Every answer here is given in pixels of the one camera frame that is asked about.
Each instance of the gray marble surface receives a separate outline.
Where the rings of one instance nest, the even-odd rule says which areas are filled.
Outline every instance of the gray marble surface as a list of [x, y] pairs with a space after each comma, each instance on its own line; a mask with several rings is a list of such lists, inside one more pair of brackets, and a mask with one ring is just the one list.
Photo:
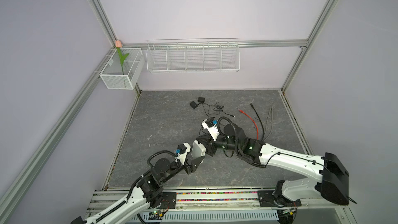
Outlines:
[[[268, 110], [272, 106], [273, 127], [266, 142], [282, 149], [303, 153], [276, 90], [143, 91], [108, 187], [130, 187], [137, 177], [149, 169], [147, 158], [150, 155], [160, 150], [175, 150], [177, 145], [184, 142], [192, 144], [199, 135], [201, 122], [207, 118], [202, 105], [196, 109], [189, 105], [189, 102], [196, 101], [198, 97], [205, 97], [205, 102], [210, 105], [220, 102], [225, 106], [226, 113], [236, 116], [227, 117], [242, 127], [246, 136], [251, 138], [256, 138], [256, 128], [246, 115], [238, 112], [238, 108], [254, 119], [256, 114], [250, 107], [250, 103], [253, 103], [265, 125]], [[211, 116], [218, 118], [225, 115], [221, 113]], [[266, 135], [271, 129], [270, 121], [271, 119]], [[260, 122], [256, 123], [261, 137]], [[161, 157], [157, 156], [152, 163]], [[235, 156], [228, 158], [218, 150], [214, 157], [206, 155], [195, 173], [187, 175], [180, 172], [165, 186], [275, 187], [278, 180], [296, 180], [303, 177], [278, 167], [253, 167]]]

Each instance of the metal beam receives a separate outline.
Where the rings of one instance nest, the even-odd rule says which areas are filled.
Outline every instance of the metal beam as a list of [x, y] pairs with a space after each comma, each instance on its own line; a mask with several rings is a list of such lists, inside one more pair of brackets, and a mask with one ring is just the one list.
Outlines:
[[65, 112], [58, 119], [55, 126], [49, 132], [47, 137], [40, 144], [31, 159], [27, 162], [21, 173], [9, 187], [5, 195], [0, 200], [0, 224], [6, 223], [15, 211], [18, 204], [21, 202], [23, 196], [29, 190], [33, 181], [36, 179], [41, 169], [44, 167], [48, 158], [51, 156], [54, 149], [72, 124], [73, 120], [91, 95], [94, 88], [100, 79], [100, 71], [106, 65], [110, 55], [114, 52], [111, 48], [104, 57], [100, 65], [91, 74], [88, 81], [84, 84], [77, 96], [69, 104]]
[[[207, 42], [159, 42], [157, 45], [176, 46], [178, 45], [203, 45]], [[304, 39], [297, 40], [254, 40], [254, 41], [238, 41], [239, 47], [305, 47], [308, 41]], [[139, 47], [142, 50], [148, 49], [147, 43], [123, 44], [123, 47]]]
[[114, 46], [115, 40], [117, 40], [116, 35], [113, 32], [111, 23], [109, 22], [105, 14], [105, 11], [102, 8], [100, 0], [88, 0], [88, 2], [90, 3], [91, 8], [93, 9], [93, 12], [97, 17], [98, 22], [101, 24], [101, 27], [105, 32], [105, 35], [107, 36], [109, 42], [111, 43], [112, 46]]
[[319, 36], [323, 27], [325, 26], [325, 23], [328, 20], [330, 14], [336, 7], [338, 1], [339, 0], [327, 0], [326, 1], [325, 7], [323, 8], [321, 15], [319, 16], [318, 20], [316, 21], [316, 23], [308, 37], [308, 44], [306, 45], [306, 47], [302, 48], [300, 54], [298, 55], [298, 58], [296, 59], [296, 62], [294, 63], [292, 69], [290, 70], [290, 72], [282, 86], [282, 92], [285, 92], [287, 87], [289, 87], [289, 85], [292, 82], [297, 71], [300, 69], [302, 62], [305, 60], [305, 58], [308, 55], [308, 52], [314, 45], [316, 38]]

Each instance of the mesh basket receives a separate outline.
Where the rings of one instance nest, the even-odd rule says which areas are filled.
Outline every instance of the mesh basket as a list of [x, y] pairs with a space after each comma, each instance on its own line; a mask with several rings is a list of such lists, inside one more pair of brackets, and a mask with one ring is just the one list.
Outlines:
[[129, 56], [123, 62], [123, 68], [115, 50], [102, 69], [100, 76], [109, 89], [134, 89], [145, 63], [142, 51], [140, 48], [132, 47], [122, 47], [120, 51], [122, 54], [129, 53]]
[[238, 71], [238, 42], [148, 45], [147, 66], [151, 73]]

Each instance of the pink tulip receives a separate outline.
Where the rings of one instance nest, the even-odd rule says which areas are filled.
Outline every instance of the pink tulip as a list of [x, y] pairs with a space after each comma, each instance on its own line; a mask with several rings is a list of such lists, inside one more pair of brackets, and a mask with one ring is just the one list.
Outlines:
[[121, 42], [121, 41], [116, 40], [116, 41], [115, 41], [115, 46], [116, 46], [116, 47], [122, 47], [123, 45], [122, 45], [122, 42]]

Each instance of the wire basket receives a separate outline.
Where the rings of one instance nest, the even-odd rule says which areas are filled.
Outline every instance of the wire basket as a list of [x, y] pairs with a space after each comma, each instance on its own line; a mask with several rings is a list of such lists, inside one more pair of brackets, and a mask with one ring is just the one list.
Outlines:
[[99, 75], [109, 89], [134, 89], [145, 63], [142, 50], [140, 48], [121, 47], [120, 51], [122, 54], [130, 53], [123, 62], [123, 69], [115, 49]]
[[240, 68], [238, 41], [150, 44], [147, 69], [165, 72], [237, 72]]

